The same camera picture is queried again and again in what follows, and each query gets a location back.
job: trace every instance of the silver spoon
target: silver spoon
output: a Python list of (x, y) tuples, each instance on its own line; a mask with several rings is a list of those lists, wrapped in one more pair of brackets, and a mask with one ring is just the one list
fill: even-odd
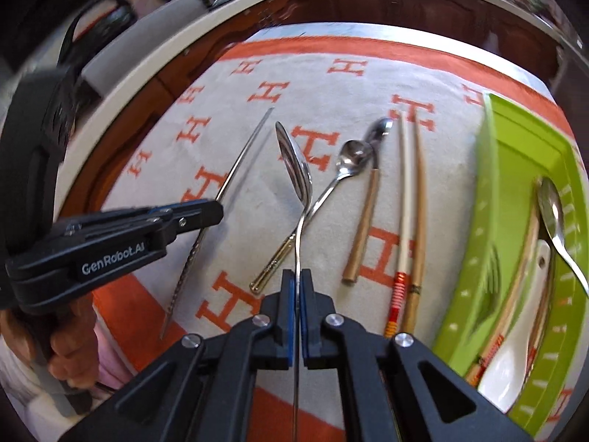
[(370, 183), (368, 191), (366, 192), (366, 200), (364, 201), (364, 208), (358, 222), (356, 229), (356, 236), (352, 243), (352, 249), (348, 257), (348, 262), (342, 273), (342, 282), (355, 283), (360, 273), (360, 266), (364, 259), (364, 252), (366, 252), (366, 242), (368, 240), (368, 232), (372, 225), (372, 216), (376, 206), (376, 196), (378, 195), (378, 188), (381, 181), (381, 170), (379, 169), (379, 155), (381, 152), (381, 143), (385, 136), (393, 127), (393, 120), (389, 117), (382, 117), (373, 122), (366, 135), (366, 141), (372, 148), (372, 171), (370, 172)]
[(311, 173), (308, 170), (307, 160), (299, 145), (286, 132), (284, 126), (276, 122), (276, 135), (278, 144), (281, 147), (282, 158), (285, 161), (286, 169), (289, 172), (290, 180), (294, 190), (304, 205), (300, 215), (299, 224), (296, 226), (294, 237), (294, 399), (293, 399), (293, 442), (298, 441), (298, 415), (299, 415), (299, 339), (300, 339), (300, 236), (303, 233), (305, 218), (311, 208), (313, 201), (313, 187), (311, 184)]
[(542, 178), (540, 187), (538, 188), (538, 205), (540, 206), (540, 213), (544, 220), (544, 225), (553, 242), (556, 252), (569, 265), (576, 278), (583, 286), (585, 294), (589, 297), (589, 285), (587, 279), (582, 273), (576, 262), (572, 259), (564, 246), (564, 213), (562, 212), (562, 204), (560, 202), (560, 195), (552, 180), (548, 177)]
[[(370, 160), (371, 154), (372, 150), (370, 149), (370, 145), (364, 141), (351, 140), (344, 143), (336, 162), (336, 176), (313, 205), (313, 209), (311, 209), (305, 222), (305, 227), (311, 222), (315, 213), (319, 211), (321, 205), (333, 192), (340, 181), (360, 174)], [(295, 236), (296, 231), (293, 231), (274, 253), (274, 256), (272, 256), (272, 259), (270, 259), (269, 263), (266, 264), (260, 274), (258, 274), (258, 276), (250, 283), (250, 290), (254, 294), (260, 294), (264, 287), (266, 287), (266, 284), (270, 280), (270, 277), (272, 277), (272, 274), (274, 274), (276, 268), (282, 264), (282, 261), (284, 261), (292, 249)]]

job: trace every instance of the white ceramic spoon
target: white ceramic spoon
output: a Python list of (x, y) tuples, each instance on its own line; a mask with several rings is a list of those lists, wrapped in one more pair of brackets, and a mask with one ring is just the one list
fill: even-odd
[(546, 241), (540, 240), (536, 245), (532, 283), (527, 300), (478, 387), (478, 391), (503, 413), (513, 406), (525, 381), (529, 337), (548, 279), (549, 263), (550, 246)]

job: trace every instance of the gold spoon handle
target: gold spoon handle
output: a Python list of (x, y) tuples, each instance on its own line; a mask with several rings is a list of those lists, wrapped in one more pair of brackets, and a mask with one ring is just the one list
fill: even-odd
[(343, 270), (342, 282), (355, 283), (360, 272), (360, 266), (364, 259), (364, 252), (366, 251), (366, 242), (368, 240), (368, 231), (372, 225), (372, 215), (374, 214), (374, 207), (376, 206), (376, 195), (378, 194), (378, 187), (381, 179), (381, 172), (379, 169), (372, 169), (370, 172), (370, 184), (368, 192), (366, 193), (366, 200), (364, 201), (364, 208), (360, 217), (360, 222), (356, 229), (356, 236), (348, 263)]
[[(347, 175), (345, 174), (338, 174), (329, 184), (329, 186), (325, 188), (325, 191), (321, 194), (321, 196), (319, 196), (319, 199), (316, 201), (316, 203), (313, 205), (313, 208), (307, 215), (307, 218), (304, 222), (303, 230), (311, 222), (311, 219), (313, 219), (315, 213), (319, 211), (319, 208), (323, 205), (325, 200), (332, 193), (332, 191), (335, 189), (338, 183), (346, 176)], [(260, 292), (264, 290), (268, 281), (270, 280), (270, 277), (272, 277), (272, 274), (275, 273), (276, 269), (278, 269), (278, 267), (289, 255), (290, 250), (293, 249), (293, 247), (295, 246), (295, 236), (296, 230), (293, 231), (291, 235), (284, 240), (284, 242), (281, 244), (278, 250), (274, 253), (274, 256), (272, 256), (270, 261), (266, 264), (264, 269), (262, 269), (261, 272), (257, 275), (257, 277), (252, 282), (250, 282), (250, 291), (252, 291), (254, 294), (260, 294)]]

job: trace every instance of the stainless steel surface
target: stainless steel surface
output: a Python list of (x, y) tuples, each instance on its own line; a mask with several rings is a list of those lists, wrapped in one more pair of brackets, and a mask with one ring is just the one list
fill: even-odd
[(313, 185), (307, 159), (296, 141), (286, 132), (284, 126), (276, 122), (276, 136), (281, 148), (286, 170), (293, 183), (294, 190), (304, 205), (294, 238), (294, 393), (293, 393), (293, 442), (299, 439), (299, 382), (300, 382), (300, 236), (304, 220), (313, 201)]
[[(372, 151), (370, 146), (364, 141), (351, 140), (346, 141), (343, 144), (336, 162), (336, 176), (332, 182), (329, 183), (329, 186), (325, 188), (325, 191), (321, 194), (321, 196), (319, 196), (317, 202), (313, 205), (313, 208), (305, 219), (304, 227), (307, 227), (307, 225), (311, 222), (313, 216), (317, 213), (317, 211), (319, 211), (321, 205), (333, 192), (340, 181), (345, 178), (360, 174), (360, 172), (366, 167), (366, 164), (370, 160), (371, 152)], [(260, 292), (264, 290), (266, 284), (270, 280), (270, 277), (272, 277), (272, 274), (275, 273), (276, 269), (282, 264), (284, 259), (290, 253), (290, 250), (292, 249), (295, 241), (295, 236), (296, 228), (293, 230), (291, 235), (284, 240), (278, 250), (274, 253), (274, 256), (272, 256), (272, 259), (270, 259), (264, 269), (262, 269), (260, 274), (258, 274), (257, 277), (250, 283), (250, 290), (254, 294), (260, 294)]]
[[(222, 202), (223, 196), (225, 195), (225, 191), (227, 191), (229, 184), (231, 184), (231, 181), (233, 179), (233, 176), (235, 175), (235, 172), (241, 166), (243, 158), (246, 156), (247, 152), (251, 148), (251, 145), (254, 143), (255, 137), (257, 137), (257, 135), (261, 131), (261, 128), (264, 126), (264, 124), (266, 123), (266, 121), (270, 117), (270, 114), (272, 113), (273, 109), (274, 108), (272, 107), (272, 108), (269, 108), (268, 111), (266, 111), (266, 114), (264, 114), (264, 116), (262, 117), (262, 119), (260, 120), (258, 125), (255, 127), (253, 133), (251, 133), (251, 136), (247, 140), (246, 145), (243, 147), (243, 149), (241, 150), (241, 153), (239, 154), (239, 156), (237, 157), (237, 159), (233, 163), (233, 166), (232, 166), (231, 170), (229, 171), (229, 174), (228, 174), (227, 178), (225, 179), (225, 182), (223, 183), (223, 185), (221, 186), (221, 189), (217, 193), (217, 197), (215, 198), (216, 201)], [(184, 267), (182, 268), (182, 273), (180, 274), (180, 279), (178, 280), (178, 282), (176, 284), (176, 287), (174, 289), (174, 293), (172, 294), (172, 299), (170, 300), (170, 304), (166, 310), (166, 315), (164, 316), (164, 323), (161, 326), (160, 339), (164, 338), (164, 336), (166, 335), (166, 332), (168, 330), (168, 327), (170, 326), (170, 323), (172, 322), (172, 316), (174, 315), (174, 308), (176, 307), (176, 301), (178, 301), (178, 297), (180, 296), (182, 288), (184, 287), (184, 284), (186, 283), (188, 273), (190, 272), (190, 269), (192, 268), (192, 265), (194, 263), (194, 258), (196, 257), (196, 254), (198, 254), (198, 251), (200, 250), (200, 246), (202, 245), (202, 239), (204, 239), (204, 235), (206, 233), (207, 233), (207, 228), (201, 229), (198, 232), (198, 236), (196, 237), (196, 241), (194, 242), (194, 244), (192, 245), (192, 248), (190, 249), (190, 252), (188, 254), (188, 258), (186, 259)]]
[(256, 314), (252, 317), (251, 321), (254, 326), (266, 327), (270, 323), (270, 318), (266, 314)]
[(543, 178), (538, 188), (538, 205), (540, 206), (540, 213), (544, 220), (544, 225), (550, 239), (553, 242), (554, 248), (559, 253), (560, 257), (569, 265), (576, 278), (583, 286), (583, 289), (589, 297), (589, 285), (587, 278), (582, 273), (581, 269), (570, 254), (567, 252), (564, 243), (564, 213), (562, 212), (562, 204), (557, 187), (550, 178)]
[(379, 168), (378, 158), (382, 140), (389, 134), (392, 127), (393, 120), (389, 117), (382, 117), (373, 122), (364, 135), (364, 141), (372, 148), (372, 161), (375, 169)]
[(406, 332), (400, 332), (395, 336), (395, 344), (401, 347), (411, 347), (415, 340), (411, 334), (407, 334)]
[(202, 338), (198, 334), (187, 334), (182, 337), (182, 345), (187, 349), (197, 349), (201, 342)]
[(330, 326), (340, 327), (343, 324), (344, 318), (341, 314), (328, 314), (325, 316), (325, 322)]

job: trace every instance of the chopstick in tray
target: chopstick in tray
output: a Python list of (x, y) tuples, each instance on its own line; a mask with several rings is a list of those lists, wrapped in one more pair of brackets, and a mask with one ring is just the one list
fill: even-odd
[(530, 344), (528, 347), (526, 379), (529, 377), (530, 372), (532, 372), (532, 369), (534, 368), (534, 362), (536, 360), (536, 356), (538, 355), (538, 350), (540, 349), (540, 345), (542, 344), (542, 340), (544, 339), (544, 334), (546, 333), (546, 321), (549, 318), (550, 299), (554, 287), (554, 262), (555, 261), (553, 252), (550, 261), (551, 267), (549, 271), (549, 278), (546, 283), (546, 287), (544, 288), (544, 293), (542, 294), (542, 299), (540, 300), (540, 308), (538, 309), (538, 315), (536, 317), (536, 321), (534, 322), (534, 327), (532, 328), (532, 332), (529, 338)]
[(423, 270), (425, 268), (425, 242), (427, 233), (428, 218), (428, 195), (427, 182), (425, 178), (425, 158), (423, 156), (423, 145), (419, 123), (415, 123), (415, 159), (417, 173), (417, 230), (415, 236), (415, 247), (413, 249), (413, 268), (411, 270), (411, 286), (407, 296), (405, 313), (401, 322), (401, 332), (413, 333), (417, 322), (417, 307), (421, 297), (421, 283)]
[(385, 327), (385, 337), (390, 339), (397, 333), (399, 316), (405, 302), (405, 288), (407, 284), (407, 271), (409, 268), (409, 230), (412, 213), (413, 199), (413, 174), (412, 166), (409, 164), (409, 134), (407, 129), (407, 117), (404, 112), (400, 116), (401, 124), (401, 153), (403, 167), (403, 207), (401, 209), (401, 237), (399, 240), (399, 259), (397, 272), (393, 284), (393, 295), (389, 318)]
[(497, 353), (497, 350), (499, 350), (499, 347), (501, 347), (501, 344), (503, 344), (503, 341), (505, 340), (505, 336), (507, 335), (507, 331), (511, 325), (511, 320), (514, 317), (516, 303), (521, 292), (520, 288), (523, 284), (523, 280), (525, 279), (527, 271), (529, 270), (532, 258), (534, 257), (534, 248), (536, 247), (536, 242), (538, 241), (539, 231), (540, 219), (538, 216), (538, 207), (535, 202), (534, 193), (532, 198), (532, 209), (530, 211), (528, 221), (528, 230), (523, 243), (522, 254), (519, 258), (519, 266), (517, 268), (517, 272), (515, 273), (514, 280), (511, 283), (511, 287), (503, 305), (503, 309), (501, 310), (499, 320), (497, 321), (493, 333), (491, 333), (491, 336), (487, 341), (487, 344), (481, 353), (477, 356), (476, 362), (470, 366), (470, 369), (466, 373), (466, 382), (468, 382), (473, 387), (478, 385), (482, 374), (485, 372), (491, 359), (493, 359), (493, 356)]

